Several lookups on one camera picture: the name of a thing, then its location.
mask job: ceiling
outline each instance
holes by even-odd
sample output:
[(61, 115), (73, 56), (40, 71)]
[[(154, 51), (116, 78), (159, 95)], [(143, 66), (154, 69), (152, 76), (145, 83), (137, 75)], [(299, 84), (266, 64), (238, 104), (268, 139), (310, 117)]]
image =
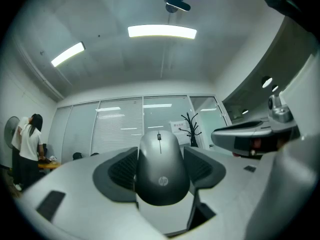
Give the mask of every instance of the ceiling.
[[(285, 18), (274, 42), (265, 53), (258, 66), (223, 101), (231, 120), (242, 117), (244, 109), (250, 111), (262, 103), (266, 104), (272, 94), (279, 94), (303, 67), (316, 45), (313, 35), (305, 31), (295, 21)], [(263, 76), (272, 77), (272, 82), (262, 88)], [(272, 92), (272, 85), (279, 88)]]
[[(263, 0), (185, 0), (169, 14), (164, 0), (29, 0), (14, 36), (33, 67), (63, 96), (84, 83), (179, 79), (210, 81), (250, 36)], [(197, 30), (194, 40), (129, 38), (128, 27), (169, 24)], [(85, 51), (57, 67), (51, 61), (78, 42)]]

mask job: gray mouse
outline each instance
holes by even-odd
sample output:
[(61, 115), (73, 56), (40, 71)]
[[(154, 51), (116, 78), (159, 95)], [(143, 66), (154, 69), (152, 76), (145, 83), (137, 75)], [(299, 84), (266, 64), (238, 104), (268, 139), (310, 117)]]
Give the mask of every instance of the gray mouse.
[(177, 137), (165, 130), (146, 133), (140, 142), (135, 191), (154, 206), (181, 201), (189, 191), (190, 178)]

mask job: door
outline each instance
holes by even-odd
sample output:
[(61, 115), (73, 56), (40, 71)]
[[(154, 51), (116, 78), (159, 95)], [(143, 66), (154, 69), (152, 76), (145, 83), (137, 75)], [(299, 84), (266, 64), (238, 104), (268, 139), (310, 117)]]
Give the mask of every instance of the door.
[(217, 151), (223, 154), (232, 153), (224, 148), (215, 146), (211, 140), (211, 133), (227, 126), (225, 118), (214, 97), (190, 97), (202, 131), (202, 138), (206, 150)]

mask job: dark hair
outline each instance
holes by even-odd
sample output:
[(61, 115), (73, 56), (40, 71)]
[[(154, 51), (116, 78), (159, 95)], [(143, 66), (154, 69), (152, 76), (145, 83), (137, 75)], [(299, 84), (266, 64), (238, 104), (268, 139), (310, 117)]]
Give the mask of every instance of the dark hair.
[(34, 114), (32, 121), (29, 123), (29, 125), (31, 125), (31, 127), (29, 128), (29, 136), (31, 137), (31, 135), (34, 133), (35, 128), (37, 128), (39, 130), (39, 132), (41, 132), (42, 129), (42, 123), (43, 123), (43, 119), (42, 116), (39, 114)]

